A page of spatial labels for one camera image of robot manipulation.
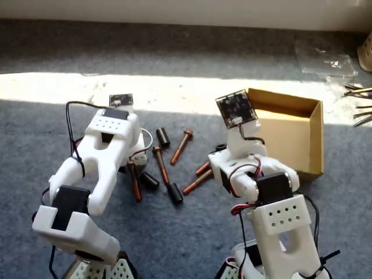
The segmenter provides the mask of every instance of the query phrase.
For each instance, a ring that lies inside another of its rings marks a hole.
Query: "white plastic part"
[[[247,247],[250,247],[250,246],[253,246],[253,245],[256,245],[255,240],[250,240],[250,241],[246,242]],[[232,256],[236,259],[236,265],[238,267],[240,267],[240,265],[243,262],[244,253],[245,253],[244,242],[236,245],[231,251]],[[254,267],[254,265],[252,264],[252,261],[249,258],[248,254],[245,258],[244,265],[242,267],[242,273],[244,274],[245,278],[264,279],[262,266]]]
[[[77,147],[84,163],[85,173],[98,169],[98,182],[88,201],[89,214],[93,215],[102,214],[105,210],[116,183],[117,170],[123,161],[126,162],[130,156],[128,151],[137,144],[141,135],[137,115],[130,114],[127,120],[120,120],[102,116],[103,112],[104,110],[97,111]],[[113,134],[109,144],[102,143],[101,133]],[[73,158],[66,159],[49,180],[51,201],[61,185],[73,185],[82,176],[79,162]]]
[[[255,239],[246,242],[247,247],[250,247],[250,246],[255,245],[255,244],[256,244]],[[281,244],[281,249],[284,252],[285,247],[282,243],[280,243],[280,244]],[[231,251],[231,255],[236,259],[236,265],[238,267],[242,264],[243,259],[244,259],[244,253],[245,253],[244,248],[245,248],[244,243],[240,243],[240,244],[236,245]],[[242,273],[244,275],[244,278],[249,278],[249,279],[265,279],[265,278],[267,278],[264,275],[263,266],[256,266],[256,267],[253,266],[253,264],[251,262],[251,259],[249,258],[248,254],[247,254],[247,256],[245,258],[245,261],[244,261],[244,265],[243,265],[243,268],[242,268]],[[303,277],[301,277],[298,273],[295,273],[291,277],[291,279],[303,279]]]
[[[69,279],[102,279],[105,270],[107,279],[134,279],[126,259],[119,259],[111,270],[102,264],[80,262]]]
[[[281,217],[282,210],[285,212],[285,208],[288,208],[288,212]],[[276,212],[277,215],[275,216],[274,210],[281,211],[280,213]],[[296,195],[285,201],[261,206],[249,213],[248,216],[251,218],[256,236],[265,278],[291,278],[297,272],[308,277],[318,270],[320,260],[310,230],[310,217],[303,195]],[[284,231],[289,233],[291,242],[290,248],[285,252],[278,235]],[[329,279],[329,276],[327,271],[323,270],[316,278]]]
[[[292,191],[296,191],[299,188],[299,177],[297,172],[290,167],[282,164],[276,159],[261,156],[259,154],[248,155],[243,159],[231,159],[230,149],[225,149],[220,152],[212,153],[208,156],[211,168],[213,170],[214,179],[219,183],[222,182],[220,170],[222,170],[227,177],[239,166],[243,164],[251,164],[251,166],[244,166],[238,169],[231,176],[231,185],[234,187],[237,195],[242,197],[245,201],[254,203],[258,199],[258,189],[256,182],[246,175],[249,171],[254,173],[258,164],[257,159],[261,161],[262,172],[264,175],[275,174],[279,172],[285,172],[288,174],[288,178],[291,182]]]
[[[67,253],[76,250],[90,253],[114,265],[120,244],[117,239],[102,231],[89,215],[73,212],[66,231],[52,228],[57,208],[41,205],[33,222],[33,230]]]
[[[264,227],[267,235],[281,234],[311,224],[302,195],[260,206],[254,214],[262,221],[260,226]]]
[[[372,71],[372,32],[357,50],[360,67],[365,71]]]
[[[242,132],[245,137],[254,136],[255,132],[261,126],[258,120],[244,123]],[[247,141],[242,138],[238,127],[228,129],[227,131],[227,148],[234,159],[245,157],[249,153],[256,153],[267,156],[266,147],[260,141]]]
[[[103,279],[104,264],[80,262],[70,279]]]
[[[227,266],[223,271],[221,279],[239,279],[238,270]]]

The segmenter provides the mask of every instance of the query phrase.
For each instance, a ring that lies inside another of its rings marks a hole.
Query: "screw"
[[[137,202],[141,202],[142,201],[142,195],[141,195],[140,188],[138,187],[137,172],[135,171],[135,163],[132,162],[132,161],[129,161],[127,163],[127,167],[129,169],[131,177],[132,177],[132,189],[133,189],[133,193],[134,193],[134,196],[135,196],[135,200]]]
[[[191,183],[189,186],[184,188],[182,192],[187,195],[192,190],[194,190],[197,186],[202,184],[202,182],[206,181],[208,178],[211,178],[213,176],[212,170],[208,170],[207,172],[203,173],[198,179],[196,179],[193,183]]]
[[[201,166],[200,168],[198,168],[195,172],[195,174],[197,176],[200,176],[204,171],[206,171],[207,169],[209,169],[210,167],[210,164],[209,162],[206,162],[203,166]]]
[[[192,131],[191,130],[185,130],[184,131],[184,138],[182,139],[180,145],[178,146],[177,150],[173,154],[172,160],[170,161],[170,164],[174,166],[176,162],[178,161],[178,158],[181,156],[183,150],[186,147],[186,144],[188,143],[189,140],[192,139]]]
[[[152,148],[152,153],[154,154],[156,161],[158,161],[158,166],[160,168],[164,183],[166,185],[170,184],[167,169],[165,168],[163,161],[162,148],[160,146],[154,146]]]

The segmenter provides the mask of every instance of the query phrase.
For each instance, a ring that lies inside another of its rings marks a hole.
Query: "black cylinder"
[[[156,136],[162,148],[166,148],[170,145],[167,132],[165,132],[165,129],[163,127],[156,130]]]
[[[159,181],[154,176],[145,171],[141,174],[139,180],[144,184],[144,186],[151,190],[156,190],[159,187]]]
[[[216,152],[225,150],[226,148],[227,148],[227,145],[226,144],[218,144],[216,146]]]
[[[184,197],[182,196],[181,191],[180,189],[178,189],[176,183],[167,184],[166,186],[169,197],[175,205],[181,203],[184,200]]]

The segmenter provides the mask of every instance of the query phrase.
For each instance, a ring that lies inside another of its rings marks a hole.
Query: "circuit board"
[[[110,106],[130,106],[133,105],[132,94],[110,95]]]
[[[216,103],[228,129],[257,119],[245,90],[217,98]]]

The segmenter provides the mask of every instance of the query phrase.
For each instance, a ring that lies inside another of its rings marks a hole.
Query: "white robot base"
[[[139,275],[130,263],[125,253],[120,252],[121,256],[116,265],[111,268],[110,265],[97,262],[84,262],[75,260],[68,271],[62,277],[63,279],[139,279]]]

